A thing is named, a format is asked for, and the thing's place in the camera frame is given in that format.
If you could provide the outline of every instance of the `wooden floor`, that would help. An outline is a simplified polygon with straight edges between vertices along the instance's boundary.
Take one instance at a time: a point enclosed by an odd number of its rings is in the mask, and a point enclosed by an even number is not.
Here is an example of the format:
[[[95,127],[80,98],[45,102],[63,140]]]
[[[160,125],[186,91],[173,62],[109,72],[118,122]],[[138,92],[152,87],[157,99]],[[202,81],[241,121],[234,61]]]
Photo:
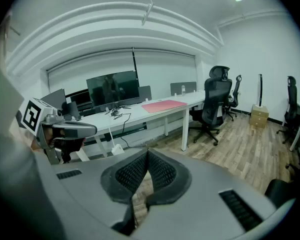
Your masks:
[[[193,122],[190,126],[200,126],[200,124]],[[182,129],[148,143],[148,146],[224,167],[264,194],[272,179],[286,182],[290,180],[290,173],[285,168],[287,163],[296,166],[299,164],[297,152],[289,150],[293,140],[282,144],[283,133],[276,134],[279,129],[282,129],[279,124],[270,121],[264,129],[250,125],[249,116],[238,113],[234,121],[227,117],[224,128],[216,136],[219,140],[218,146],[214,146],[214,140],[207,134],[193,143],[199,131],[192,129],[189,130],[186,151],[181,150]],[[132,198],[139,224],[147,215],[145,198],[152,193],[152,180],[148,173]]]

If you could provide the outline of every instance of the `plastic bottle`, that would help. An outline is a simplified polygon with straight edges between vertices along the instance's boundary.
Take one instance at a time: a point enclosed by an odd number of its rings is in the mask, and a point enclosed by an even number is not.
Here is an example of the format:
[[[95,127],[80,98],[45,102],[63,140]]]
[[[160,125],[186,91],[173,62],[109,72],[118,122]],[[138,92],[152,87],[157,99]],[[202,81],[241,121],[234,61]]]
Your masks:
[[[181,86],[181,94],[182,96],[186,94],[186,87],[184,85]]]

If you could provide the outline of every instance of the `black baseboard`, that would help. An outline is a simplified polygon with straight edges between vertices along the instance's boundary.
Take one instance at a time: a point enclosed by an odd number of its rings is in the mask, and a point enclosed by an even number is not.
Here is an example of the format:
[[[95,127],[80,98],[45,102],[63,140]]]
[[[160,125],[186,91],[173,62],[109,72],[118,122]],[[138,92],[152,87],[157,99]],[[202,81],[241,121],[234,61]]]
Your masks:
[[[231,111],[232,112],[237,112],[237,113],[242,113],[242,114],[245,114],[245,115],[250,115],[251,114],[251,112],[242,111],[242,110],[233,109],[233,108],[231,108]],[[277,119],[273,119],[273,118],[268,117],[268,121],[276,123],[278,125],[282,125],[282,121],[277,120]]]

